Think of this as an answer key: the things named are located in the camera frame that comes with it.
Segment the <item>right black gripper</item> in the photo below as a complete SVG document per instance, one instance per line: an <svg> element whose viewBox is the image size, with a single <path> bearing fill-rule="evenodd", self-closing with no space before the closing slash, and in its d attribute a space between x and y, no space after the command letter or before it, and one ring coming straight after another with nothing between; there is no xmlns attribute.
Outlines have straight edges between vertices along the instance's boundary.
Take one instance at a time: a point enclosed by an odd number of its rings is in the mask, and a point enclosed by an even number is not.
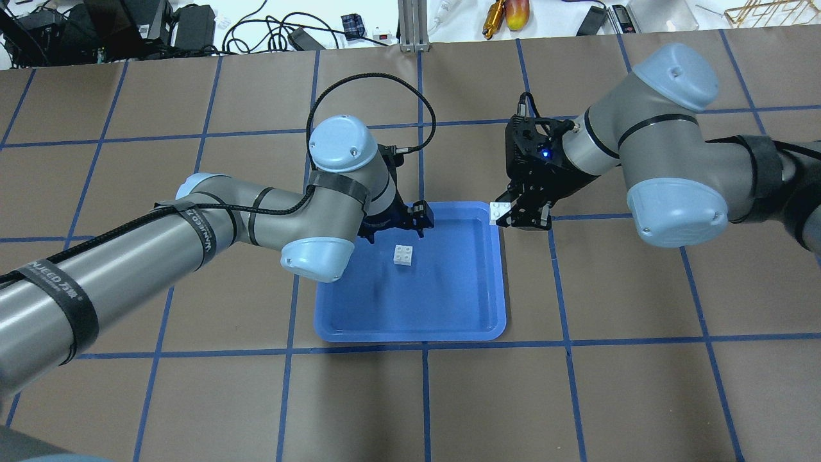
<svg viewBox="0 0 821 462"><path fill-rule="evenodd" d="M511 203L504 228L551 230L551 205L578 191L578 170L566 158L569 119L513 115L505 126L505 172L510 182L496 203Z"/></svg>

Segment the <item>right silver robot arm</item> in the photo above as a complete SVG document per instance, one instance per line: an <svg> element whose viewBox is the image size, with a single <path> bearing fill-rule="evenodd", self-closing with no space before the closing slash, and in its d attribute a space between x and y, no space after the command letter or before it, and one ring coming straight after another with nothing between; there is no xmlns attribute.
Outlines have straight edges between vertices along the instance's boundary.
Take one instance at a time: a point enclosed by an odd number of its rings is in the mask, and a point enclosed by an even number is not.
<svg viewBox="0 0 821 462"><path fill-rule="evenodd" d="M548 230L551 210L620 167L640 239L680 248L730 223L779 221L819 254L819 143L767 135L704 140L697 115L718 95L709 62L691 47L660 47L572 119L542 117L521 94L505 127L507 190L491 223Z"/></svg>

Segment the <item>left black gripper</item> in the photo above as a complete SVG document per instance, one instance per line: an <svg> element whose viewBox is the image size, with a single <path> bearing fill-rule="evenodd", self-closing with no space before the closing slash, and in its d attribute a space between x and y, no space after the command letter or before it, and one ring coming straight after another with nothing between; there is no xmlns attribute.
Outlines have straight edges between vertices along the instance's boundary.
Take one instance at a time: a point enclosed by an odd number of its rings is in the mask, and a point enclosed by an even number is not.
<svg viewBox="0 0 821 462"><path fill-rule="evenodd" d="M357 236L375 242L375 234L391 228L416 231L425 236L425 229L434 228L433 209L427 201L407 205L398 189L398 168L404 164L404 154L396 146L378 144L378 154L387 169L387 181L369 203L369 210L357 231Z"/></svg>

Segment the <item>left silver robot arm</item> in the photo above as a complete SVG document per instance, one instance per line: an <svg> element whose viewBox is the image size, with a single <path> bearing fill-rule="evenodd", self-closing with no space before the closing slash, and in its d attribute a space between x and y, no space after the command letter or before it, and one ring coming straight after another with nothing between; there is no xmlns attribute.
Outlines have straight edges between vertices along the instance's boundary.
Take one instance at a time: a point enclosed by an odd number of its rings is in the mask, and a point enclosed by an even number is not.
<svg viewBox="0 0 821 462"><path fill-rule="evenodd" d="M136 307L236 243L280 252L291 274L340 280L359 237L434 227L424 201L404 202L396 168L408 149L377 143L351 115L329 117L306 142L303 192L196 173L172 201L94 239L2 276L1 389L12 397L85 353Z"/></svg>

